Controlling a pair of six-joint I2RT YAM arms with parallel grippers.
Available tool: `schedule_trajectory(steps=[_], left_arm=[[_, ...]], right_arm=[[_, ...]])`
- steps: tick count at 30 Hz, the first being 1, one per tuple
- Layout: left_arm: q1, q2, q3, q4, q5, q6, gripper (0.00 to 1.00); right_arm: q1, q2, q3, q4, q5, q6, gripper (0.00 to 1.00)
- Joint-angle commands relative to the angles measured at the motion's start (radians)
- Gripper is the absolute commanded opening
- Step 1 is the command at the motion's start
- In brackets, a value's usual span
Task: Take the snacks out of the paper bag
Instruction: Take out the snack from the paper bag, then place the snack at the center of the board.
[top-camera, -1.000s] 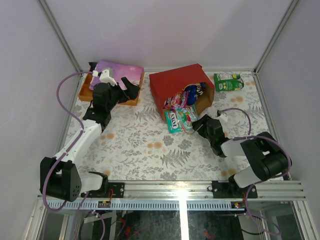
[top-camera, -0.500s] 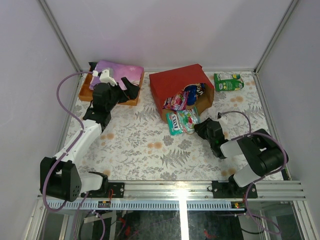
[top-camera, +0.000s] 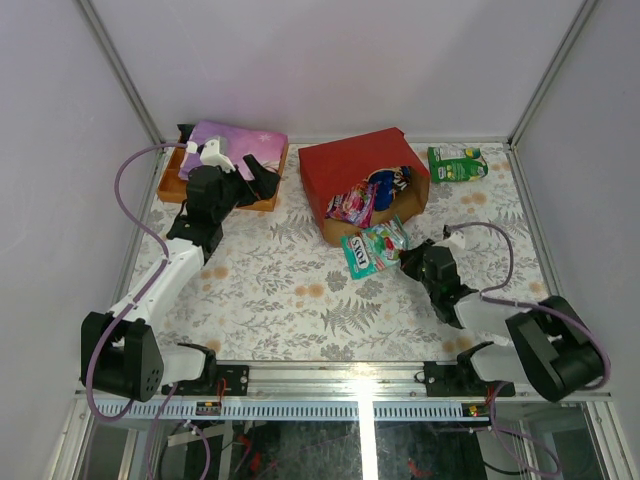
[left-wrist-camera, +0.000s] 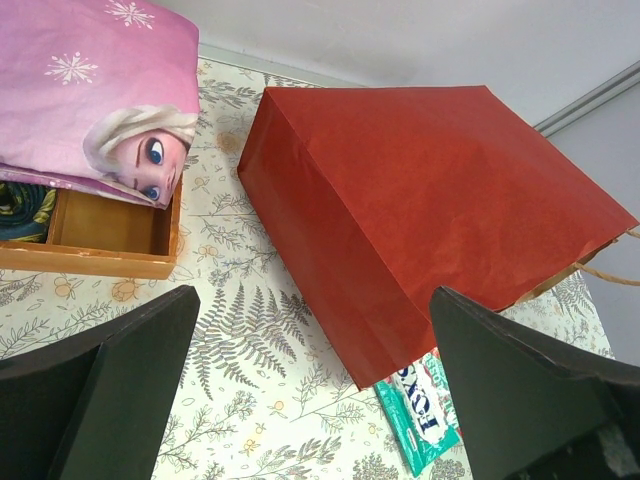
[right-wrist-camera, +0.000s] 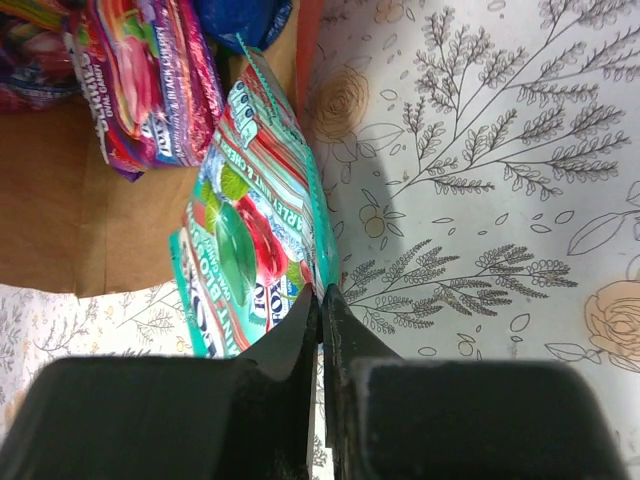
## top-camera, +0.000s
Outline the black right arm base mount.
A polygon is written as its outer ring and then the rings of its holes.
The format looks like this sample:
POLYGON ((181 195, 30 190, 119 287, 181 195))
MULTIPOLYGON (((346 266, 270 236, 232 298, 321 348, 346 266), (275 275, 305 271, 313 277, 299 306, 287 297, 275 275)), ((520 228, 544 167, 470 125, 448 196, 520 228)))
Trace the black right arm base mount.
POLYGON ((426 388, 429 397, 483 397, 495 396, 501 381, 482 380, 468 359, 455 362, 425 361, 414 381, 426 388))

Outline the teal Fox's candy bag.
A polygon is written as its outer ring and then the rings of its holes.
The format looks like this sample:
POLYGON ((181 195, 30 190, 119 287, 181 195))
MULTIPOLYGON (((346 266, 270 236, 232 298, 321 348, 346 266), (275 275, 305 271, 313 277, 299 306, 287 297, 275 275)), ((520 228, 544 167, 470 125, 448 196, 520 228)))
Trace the teal Fox's candy bag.
POLYGON ((343 236, 341 246, 353 280, 386 270, 400 260, 409 237, 398 216, 391 220, 343 236))

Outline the blue Oreo snack bag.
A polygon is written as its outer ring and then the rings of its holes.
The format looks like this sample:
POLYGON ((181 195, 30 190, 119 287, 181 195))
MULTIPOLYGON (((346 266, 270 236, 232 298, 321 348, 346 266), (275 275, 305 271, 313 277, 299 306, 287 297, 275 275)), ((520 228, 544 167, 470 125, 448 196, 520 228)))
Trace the blue Oreo snack bag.
POLYGON ((410 184, 410 169, 408 166, 379 170, 371 174, 368 183, 375 185, 374 210, 387 210, 396 195, 405 190, 410 184))

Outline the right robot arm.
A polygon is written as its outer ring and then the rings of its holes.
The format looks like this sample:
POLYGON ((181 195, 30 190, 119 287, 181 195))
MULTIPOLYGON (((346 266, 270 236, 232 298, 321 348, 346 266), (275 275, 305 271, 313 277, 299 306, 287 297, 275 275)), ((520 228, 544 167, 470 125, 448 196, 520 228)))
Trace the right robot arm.
POLYGON ((425 288, 437 318, 460 330, 486 331, 508 345, 481 343, 459 354, 454 380, 467 394, 504 381, 529 384, 542 398, 606 384, 611 363, 571 305, 560 296, 539 303, 489 298, 461 281, 451 238, 400 253, 404 274, 425 288))

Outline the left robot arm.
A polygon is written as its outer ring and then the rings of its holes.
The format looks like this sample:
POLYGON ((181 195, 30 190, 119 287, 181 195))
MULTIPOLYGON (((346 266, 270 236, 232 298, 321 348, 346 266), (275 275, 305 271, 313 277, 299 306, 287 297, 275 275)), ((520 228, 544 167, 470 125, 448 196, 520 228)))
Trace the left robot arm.
POLYGON ((243 161, 250 179, 221 161, 193 168, 179 213, 159 241, 158 260, 107 312, 85 317, 80 380, 87 394, 101 391, 129 402, 146 402, 168 385, 188 395, 222 391, 214 350, 189 342, 161 348, 156 330, 217 249, 231 211, 276 195, 280 173, 252 155, 243 161))

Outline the green candy packet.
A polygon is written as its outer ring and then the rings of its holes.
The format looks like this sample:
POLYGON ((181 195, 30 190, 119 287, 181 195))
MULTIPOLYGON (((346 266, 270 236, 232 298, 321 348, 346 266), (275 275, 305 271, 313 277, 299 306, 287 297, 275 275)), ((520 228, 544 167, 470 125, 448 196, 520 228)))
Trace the green candy packet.
POLYGON ((427 159, 431 180, 436 184, 475 181, 489 173, 488 164, 478 148, 429 147, 427 159))

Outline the red paper bag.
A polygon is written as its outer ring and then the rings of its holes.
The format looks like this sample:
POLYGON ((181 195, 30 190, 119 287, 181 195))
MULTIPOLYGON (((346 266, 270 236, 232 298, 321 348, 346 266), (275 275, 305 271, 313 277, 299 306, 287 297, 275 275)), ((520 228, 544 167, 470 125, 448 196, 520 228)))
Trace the red paper bag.
POLYGON ((429 196, 428 168, 406 141, 404 133, 388 128, 298 150, 301 182, 324 240, 339 247, 341 238, 359 228, 326 216, 329 201, 371 174, 394 167, 409 168, 410 181, 388 209, 372 216, 374 224, 397 216, 406 222, 424 212, 429 196))

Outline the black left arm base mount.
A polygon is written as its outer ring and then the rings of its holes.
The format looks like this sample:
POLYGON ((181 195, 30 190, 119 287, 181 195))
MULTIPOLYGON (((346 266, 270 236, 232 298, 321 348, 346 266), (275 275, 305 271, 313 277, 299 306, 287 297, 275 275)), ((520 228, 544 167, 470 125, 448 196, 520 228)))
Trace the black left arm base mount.
POLYGON ((206 377, 178 383, 176 395, 244 397, 248 393, 248 365, 217 364, 206 377))

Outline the pink purple Fox's candy bag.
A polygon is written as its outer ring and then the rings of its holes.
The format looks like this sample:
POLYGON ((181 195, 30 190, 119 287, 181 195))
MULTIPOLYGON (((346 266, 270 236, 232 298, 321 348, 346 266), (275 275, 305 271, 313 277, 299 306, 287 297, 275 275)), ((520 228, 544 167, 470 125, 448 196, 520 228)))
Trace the pink purple Fox's candy bag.
POLYGON ((325 217, 349 223, 359 228, 371 224, 378 185, 361 181, 329 202, 325 217))

